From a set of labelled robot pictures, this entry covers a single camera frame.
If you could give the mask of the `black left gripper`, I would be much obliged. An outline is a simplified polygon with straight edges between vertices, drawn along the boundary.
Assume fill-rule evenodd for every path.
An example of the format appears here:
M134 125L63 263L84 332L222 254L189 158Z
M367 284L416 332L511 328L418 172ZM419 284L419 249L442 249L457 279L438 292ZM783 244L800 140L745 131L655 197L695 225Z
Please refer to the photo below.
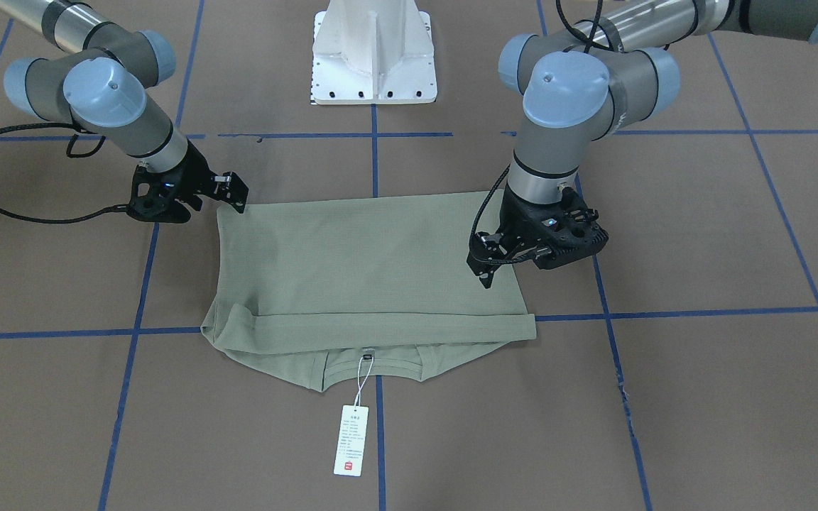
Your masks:
M533 204L513 192L503 193L500 224L490 235L476 227L469 238L467 265L490 289L500 266L532 260L549 270L599 253L609 235L599 214L574 190L564 190L554 204Z

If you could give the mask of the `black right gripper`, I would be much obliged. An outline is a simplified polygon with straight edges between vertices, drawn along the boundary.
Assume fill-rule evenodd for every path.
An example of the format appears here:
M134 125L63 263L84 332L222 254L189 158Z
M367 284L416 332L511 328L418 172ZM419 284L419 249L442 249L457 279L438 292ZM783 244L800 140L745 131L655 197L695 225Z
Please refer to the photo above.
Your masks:
M237 172L217 175L207 159L190 142L184 158L166 172L150 172L137 165L132 180L132 195L127 216L140 222L184 224L191 218L191 207L202 208L202 198L224 202L243 214L249 188Z

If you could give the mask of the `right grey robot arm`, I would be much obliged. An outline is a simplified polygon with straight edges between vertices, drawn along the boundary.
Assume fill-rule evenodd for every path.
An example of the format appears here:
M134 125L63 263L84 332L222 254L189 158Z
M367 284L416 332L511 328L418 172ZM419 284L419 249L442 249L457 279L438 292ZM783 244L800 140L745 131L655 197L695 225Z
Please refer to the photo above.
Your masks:
M155 31L131 32L75 1L0 1L0 10L65 56L17 60L4 72L11 103L36 127L109 140L136 160L127 204L108 207L140 222L181 224L210 198L246 210L248 187L207 159L149 96L175 71L175 53Z

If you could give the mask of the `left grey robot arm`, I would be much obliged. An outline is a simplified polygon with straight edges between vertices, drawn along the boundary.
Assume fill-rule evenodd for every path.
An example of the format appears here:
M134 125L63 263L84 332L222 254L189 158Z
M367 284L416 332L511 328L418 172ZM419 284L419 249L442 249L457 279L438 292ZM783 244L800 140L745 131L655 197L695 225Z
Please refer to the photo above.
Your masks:
M503 265L549 270L604 248L599 214L574 188L587 146L669 107L681 74L666 45L717 30L818 43L818 1L630 2L506 43L498 75L525 116L501 175L500 224L469 238L467 264L485 288Z

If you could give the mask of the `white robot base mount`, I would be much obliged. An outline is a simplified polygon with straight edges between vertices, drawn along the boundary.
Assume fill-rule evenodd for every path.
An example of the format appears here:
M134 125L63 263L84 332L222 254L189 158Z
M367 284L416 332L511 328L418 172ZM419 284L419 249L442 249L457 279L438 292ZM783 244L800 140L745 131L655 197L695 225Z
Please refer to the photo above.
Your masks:
M312 28L313 104L436 100L431 18L415 1L331 1L315 14Z

